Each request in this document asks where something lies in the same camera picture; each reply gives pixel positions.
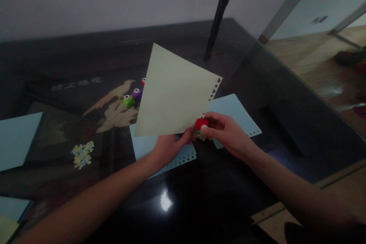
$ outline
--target hand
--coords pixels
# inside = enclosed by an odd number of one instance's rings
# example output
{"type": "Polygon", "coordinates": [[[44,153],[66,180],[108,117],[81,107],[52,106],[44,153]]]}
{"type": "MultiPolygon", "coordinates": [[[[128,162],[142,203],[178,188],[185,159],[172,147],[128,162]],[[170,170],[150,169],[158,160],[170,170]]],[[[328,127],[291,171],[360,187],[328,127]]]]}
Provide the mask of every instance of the hand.
{"type": "Polygon", "coordinates": [[[209,127],[201,128],[202,134],[216,138],[236,158],[244,161],[247,156],[261,151],[230,116],[208,112],[205,118],[209,127]]]}
{"type": "Polygon", "coordinates": [[[172,161],[186,143],[190,143],[193,127],[188,128],[181,138],[176,139],[175,135],[160,135],[157,139],[150,157],[154,165],[160,170],[172,161]]]}

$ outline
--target wooden floor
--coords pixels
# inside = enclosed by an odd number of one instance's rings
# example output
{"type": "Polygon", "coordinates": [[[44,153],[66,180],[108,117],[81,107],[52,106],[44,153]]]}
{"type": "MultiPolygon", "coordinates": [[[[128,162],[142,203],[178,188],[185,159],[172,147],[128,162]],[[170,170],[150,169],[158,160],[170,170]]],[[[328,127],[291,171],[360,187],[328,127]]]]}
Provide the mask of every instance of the wooden floor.
{"type": "Polygon", "coordinates": [[[366,46],[366,26],[347,27],[339,35],[361,47],[366,46]]]}
{"type": "MultiPolygon", "coordinates": [[[[362,36],[364,33],[359,31],[358,35],[362,36]]],[[[355,99],[357,90],[366,87],[365,77],[358,75],[352,67],[338,65],[332,60],[332,57],[340,50],[354,50],[355,48],[326,33],[273,40],[269,41],[266,46],[309,88],[313,89],[366,138],[366,120],[357,116],[352,109],[353,106],[361,106],[366,103],[355,99]]],[[[336,182],[324,188],[327,193],[349,206],[352,212],[364,222],[366,222],[365,165],[366,161],[363,161],[355,164],[355,169],[348,168],[345,177],[342,172],[333,175],[336,182]]],[[[284,223],[297,221],[280,203],[267,212],[258,213],[258,216],[270,216],[269,212],[273,210],[278,213],[259,222],[259,226],[279,243],[286,243],[284,223]]]]}

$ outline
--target right hand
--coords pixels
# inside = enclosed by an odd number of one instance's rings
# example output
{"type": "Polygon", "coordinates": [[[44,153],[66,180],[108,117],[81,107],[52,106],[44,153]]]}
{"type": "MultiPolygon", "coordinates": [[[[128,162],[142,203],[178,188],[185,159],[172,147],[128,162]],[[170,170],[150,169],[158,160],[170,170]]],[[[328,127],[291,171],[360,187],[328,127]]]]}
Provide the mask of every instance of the right hand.
{"type": "Polygon", "coordinates": [[[202,128],[201,133],[209,139],[216,138],[236,158],[244,161],[261,151],[230,116],[208,112],[205,119],[208,119],[209,127],[202,128]]]}

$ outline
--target bird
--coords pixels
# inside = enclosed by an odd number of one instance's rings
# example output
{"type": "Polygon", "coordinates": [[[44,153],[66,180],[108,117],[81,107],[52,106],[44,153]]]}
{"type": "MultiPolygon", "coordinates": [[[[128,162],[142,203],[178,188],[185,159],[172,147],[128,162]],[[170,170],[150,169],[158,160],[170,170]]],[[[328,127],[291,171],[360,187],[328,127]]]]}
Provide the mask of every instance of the bird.
{"type": "Polygon", "coordinates": [[[135,82],[135,80],[133,80],[133,79],[126,80],[123,85],[111,90],[106,96],[101,98],[89,110],[87,110],[83,114],[83,116],[86,116],[88,113],[92,112],[94,109],[99,109],[99,108],[103,107],[104,104],[111,101],[115,96],[117,96],[118,99],[121,99],[121,97],[130,90],[131,84],[133,82],[135,82]]]}

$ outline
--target red paper punch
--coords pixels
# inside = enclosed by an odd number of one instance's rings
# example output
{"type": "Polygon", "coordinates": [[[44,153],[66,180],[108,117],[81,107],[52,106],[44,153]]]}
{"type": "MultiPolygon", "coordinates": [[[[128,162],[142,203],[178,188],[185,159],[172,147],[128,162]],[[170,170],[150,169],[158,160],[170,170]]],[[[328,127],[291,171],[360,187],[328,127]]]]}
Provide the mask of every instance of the red paper punch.
{"type": "Polygon", "coordinates": [[[195,128],[196,128],[197,130],[201,130],[201,127],[202,127],[203,125],[206,125],[206,126],[208,127],[208,126],[209,126],[209,121],[208,121],[207,119],[204,119],[204,118],[199,118],[199,119],[197,119],[197,121],[196,121],[195,128]]]}

